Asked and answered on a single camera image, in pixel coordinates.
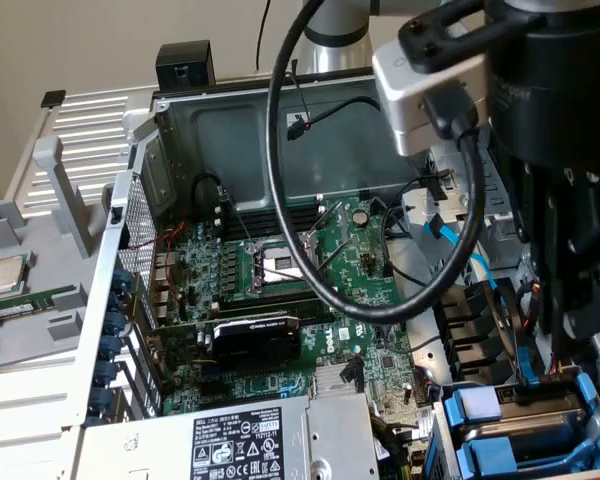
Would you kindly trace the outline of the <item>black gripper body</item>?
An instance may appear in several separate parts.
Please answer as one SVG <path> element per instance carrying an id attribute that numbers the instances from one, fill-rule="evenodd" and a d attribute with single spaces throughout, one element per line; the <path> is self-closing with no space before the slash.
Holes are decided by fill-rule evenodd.
<path id="1" fill-rule="evenodd" d="M 563 214 L 556 244 L 575 253 L 600 243 L 600 3 L 571 11 L 532 12 L 526 2 L 489 1 L 490 24 L 521 17 L 523 33 L 486 55 L 488 109 L 501 154 L 558 176 Z"/>

